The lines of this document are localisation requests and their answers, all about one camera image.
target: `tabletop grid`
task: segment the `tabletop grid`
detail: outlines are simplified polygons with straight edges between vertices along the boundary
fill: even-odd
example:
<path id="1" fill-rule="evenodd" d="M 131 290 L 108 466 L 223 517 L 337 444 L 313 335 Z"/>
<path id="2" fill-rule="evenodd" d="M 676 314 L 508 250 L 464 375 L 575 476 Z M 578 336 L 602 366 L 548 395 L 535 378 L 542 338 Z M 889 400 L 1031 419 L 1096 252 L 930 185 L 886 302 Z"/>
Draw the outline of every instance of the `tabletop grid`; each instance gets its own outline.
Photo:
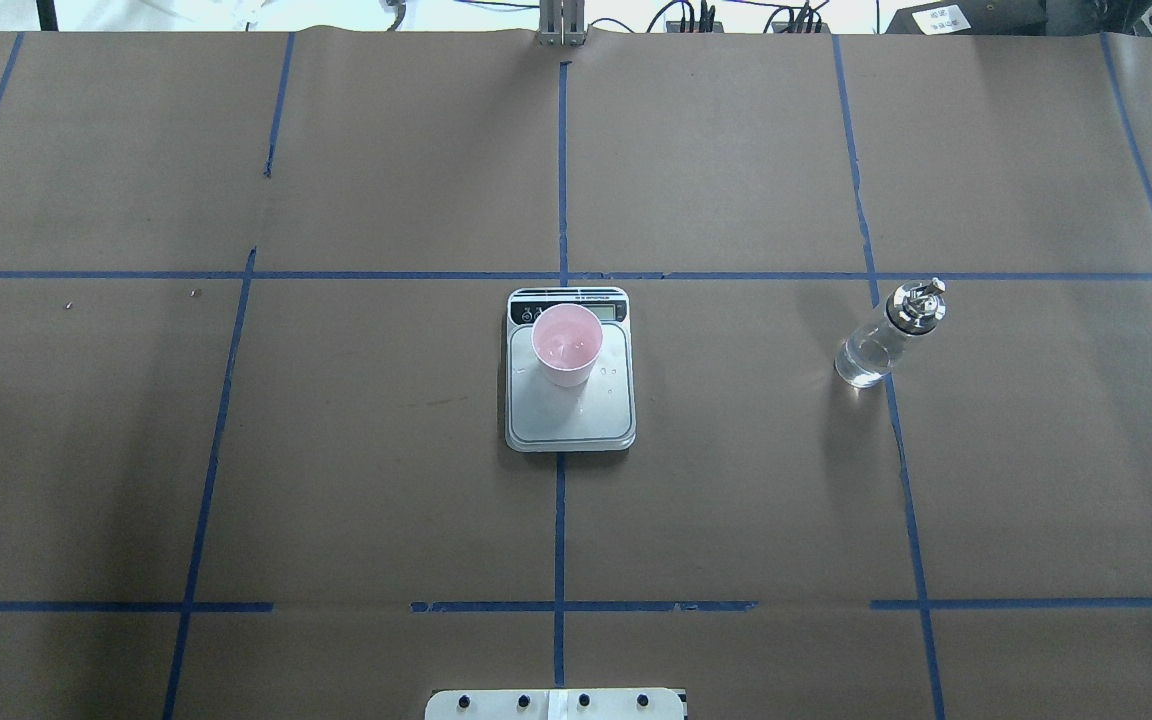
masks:
<path id="1" fill-rule="evenodd" d="M 24 33 L 15 36 L 10 54 L 6 59 L 3 76 L 0 79 L 0 105 L 8 90 L 12 70 L 17 63 L 22 51 Z M 1105 60 L 1108 78 L 1111 78 L 1114 100 L 1117 106 L 1121 126 L 1135 168 L 1139 174 L 1140 188 L 1149 202 L 1152 214 L 1152 183 L 1146 165 L 1135 141 L 1132 122 L 1126 109 L 1123 96 L 1119 86 L 1114 53 L 1108 37 L 1101 38 L 1102 60 Z M 275 169 L 275 151 L 279 135 L 280 118 L 283 114 L 285 97 L 291 77 L 294 43 L 296 33 L 288 33 L 285 41 L 283 67 L 279 76 L 276 104 L 273 120 L 270 124 L 270 149 L 265 158 L 265 177 L 273 179 Z M 861 237 L 865 272 L 668 272 L 668 270 L 626 270 L 626 272 L 581 272 L 568 266 L 568 219 L 567 219 L 567 85 L 571 71 L 571 61 L 558 63 L 558 270 L 535 270 L 535 272 L 367 272 L 366 270 L 258 270 L 256 267 L 257 249 L 247 257 L 243 270 L 0 270 L 0 279 L 228 279 L 241 281 L 242 291 L 234 316 L 233 336 L 229 346 L 227 364 L 225 364 L 223 387 L 220 389 L 219 407 L 215 411 L 215 427 L 212 433 L 211 454 L 205 472 L 204 497 L 202 497 L 191 560 L 189 560 L 185 593 L 180 602 L 55 602 L 55 601 L 0 601 L 0 612 L 131 612 L 131 614 L 175 614 L 179 615 L 177 641 L 175 641 L 172 667 L 169 669 L 168 689 L 164 702 L 164 717 L 173 717 L 175 696 L 177 696 L 180 672 L 184 661 L 189 619 L 192 614 L 268 614 L 274 611 L 273 602 L 197 602 L 195 600 L 198 564 L 204 556 L 204 546 L 210 515 L 211 493 L 215 486 L 217 471 L 220 464 L 219 452 L 223 437 L 225 422 L 228 415 L 229 395 L 233 385 L 234 363 L 238 356 L 238 343 L 242 340 L 243 324 L 247 318 L 247 302 L 252 283 L 259 281 L 370 281 L 370 279 L 389 279 L 394 281 L 473 281 L 475 279 L 516 279 L 516 281 L 558 282 L 566 287 L 571 281 L 616 281 L 616 279 L 639 279 L 639 281 L 750 281 L 750 282 L 795 282 L 795 281 L 854 281 L 867 283 L 870 302 L 877 305 L 881 300 L 879 282 L 908 279 L 919 273 L 882 273 L 876 265 L 873 242 L 870 237 L 869 222 L 865 217 L 863 185 L 861 185 L 861 159 L 856 150 L 855 130 L 851 122 L 851 108 L 847 96 L 844 74 L 844 52 L 840 38 L 832 37 L 833 60 L 835 60 L 838 99 L 844 120 L 847 154 L 849 154 L 852 180 L 854 202 Z M 972 273 L 943 272 L 922 273 L 938 274 L 952 281 L 1052 281 L 1052 282 L 1152 282 L 1152 273 Z M 905 438 L 901 430 L 900 403 L 896 395 L 896 384 L 890 377 L 884 378 L 888 407 L 888 419 L 895 434 L 900 461 L 900 483 L 905 500 L 905 533 L 908 535 L 910 562 L 914 567 L 916 597 L 877 598 L 870 602 L 871 611 L 910 611 L 918 612 L 925 661 L 927 661 L 929 687 L 931 687 L 934 715 L 946 717 L 941 688 L 940 667 L 937 659 L 937 639 L 933 635 L 933 612 L 950 611 L 1068 611 L 1068 609 L 1113 609 L 1113 611 L 1152 611 L 1152 597 L 1055 597 L 1055 598 L 937 598 L 929 592 L 924 577 L 922 548 L 918 535 L 918 520 L 915 511 L 914 490 L 910 487 L 910 468 L 905 460 Z M 553 614 L 553 679 L 554 685 L 563 687 L 564 674 L 564 634 L 566 614 L 568 612 L 749 612 L 758 607 L 758 600 L 733 600 L 733 598 L 692 598 L 692 600 L 667 601 L 568 601 L 566 598 L 566 491 L 567 491 L 567 456 L 554 456 L 554 578 L 553 598 L 532 601 L 491 601 L 491 600 L 412 600 L 412 614 L 473 614 L 475 612 L 545 612 Z"/>

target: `scale platform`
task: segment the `scale platform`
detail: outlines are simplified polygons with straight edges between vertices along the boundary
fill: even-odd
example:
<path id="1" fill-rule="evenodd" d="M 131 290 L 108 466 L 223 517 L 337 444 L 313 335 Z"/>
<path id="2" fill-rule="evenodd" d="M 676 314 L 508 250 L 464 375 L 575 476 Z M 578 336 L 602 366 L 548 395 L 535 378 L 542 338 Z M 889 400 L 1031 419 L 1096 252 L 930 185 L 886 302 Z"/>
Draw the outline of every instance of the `scale platform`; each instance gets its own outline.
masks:
<path id="1" fill-rule="evenodd" d="M 558 387 L 531 348 L 536 316 L 575 302 L 602 320 L 602 351 L 589 381 Z M 637 434 L 630 300 L 614 287 L 524 288 L 506 306 L 503 437 L 517 452 L 624 450 Z"/>

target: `black electronic device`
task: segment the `black electronic device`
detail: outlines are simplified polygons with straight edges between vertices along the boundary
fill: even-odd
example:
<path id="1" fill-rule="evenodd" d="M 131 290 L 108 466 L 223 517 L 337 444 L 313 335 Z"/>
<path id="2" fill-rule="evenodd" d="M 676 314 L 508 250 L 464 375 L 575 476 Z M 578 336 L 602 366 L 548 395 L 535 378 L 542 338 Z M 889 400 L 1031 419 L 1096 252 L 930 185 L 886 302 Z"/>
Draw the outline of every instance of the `black electronic device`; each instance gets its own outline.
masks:
<path id="1" fill-rule="evenodd" d="M 696 29 L 691 29 L 691 24 L 682 22 L 682 20 L 666 20 L 664 22 L 664 31 L 666 32 L 722 32 L 723 23 L 721 20 L 714 20 L 713 26 L 708 23 L 705 24 L 705 29 L 700 29 L 699 21 L 696 23 Z"/>
<path id="2" fill-rule="evenodd" d="M 1043 0 L 942 0 L 892 15 L 886 35 L 1047 35 Z"/>
<path id="3" fill-rule="evenodd" d="M 827 33 L 829 23 L 824 20 L 805 20 L 805 22 L 787 23 L 785 20 L 773 20 L 772 32 L 778 35 Z"/>

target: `clear liquid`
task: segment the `clear liquid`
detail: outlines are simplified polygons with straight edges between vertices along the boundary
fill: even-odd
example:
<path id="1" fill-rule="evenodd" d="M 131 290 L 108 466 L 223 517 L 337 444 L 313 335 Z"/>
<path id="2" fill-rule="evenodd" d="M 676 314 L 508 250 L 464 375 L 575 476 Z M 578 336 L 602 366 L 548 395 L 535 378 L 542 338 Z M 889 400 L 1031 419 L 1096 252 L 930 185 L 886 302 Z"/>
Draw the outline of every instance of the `clear liquid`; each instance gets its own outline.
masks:
<path id="1" fill-rule="evenodd" d="M 887 353 L 887 348 L 873 336 L 856 338 L 856 334 L 838 348 L 833 367 L 851 386 L 870 387 L 881 381 L 882 376 L 890 373 L 890 353 Z"/>

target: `glass bottle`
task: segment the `glass bottle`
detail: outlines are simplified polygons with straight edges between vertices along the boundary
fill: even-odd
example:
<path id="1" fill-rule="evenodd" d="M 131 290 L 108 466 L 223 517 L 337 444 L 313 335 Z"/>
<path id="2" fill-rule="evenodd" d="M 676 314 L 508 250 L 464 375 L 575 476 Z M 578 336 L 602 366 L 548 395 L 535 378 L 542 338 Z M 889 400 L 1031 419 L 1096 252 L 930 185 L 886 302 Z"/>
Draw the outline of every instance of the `glass bottle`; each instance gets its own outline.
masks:
<path id="1" fill-rule="evenodd" d="M 896 288 L 887 302 L 838 348 L 833 367 L 855 387 L 881 381 L 911 348 L 945 319 L 945 283 L 940 278 Z"/>

